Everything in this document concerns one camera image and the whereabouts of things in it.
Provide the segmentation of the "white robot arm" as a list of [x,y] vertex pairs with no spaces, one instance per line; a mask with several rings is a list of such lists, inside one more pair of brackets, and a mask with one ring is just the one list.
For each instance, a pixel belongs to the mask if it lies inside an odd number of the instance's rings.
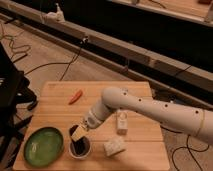
[[102,91],[100,99],[84,115],[82,123],[72,134],[72,139],[78,141],[89,130],[98,128],[118,109],[142,114],[213,145],[213,111],[143,99],[118,87],[107,87]]

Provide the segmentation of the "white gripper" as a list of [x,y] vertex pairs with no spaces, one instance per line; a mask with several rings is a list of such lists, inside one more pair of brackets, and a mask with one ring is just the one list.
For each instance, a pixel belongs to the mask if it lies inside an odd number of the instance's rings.
[[84,137],[88,130],[98,128],[102,122],[95,116],[95,114],[89,110],[82,119],[84,125],[75,125],[72,127],[72,139],[79,140]]

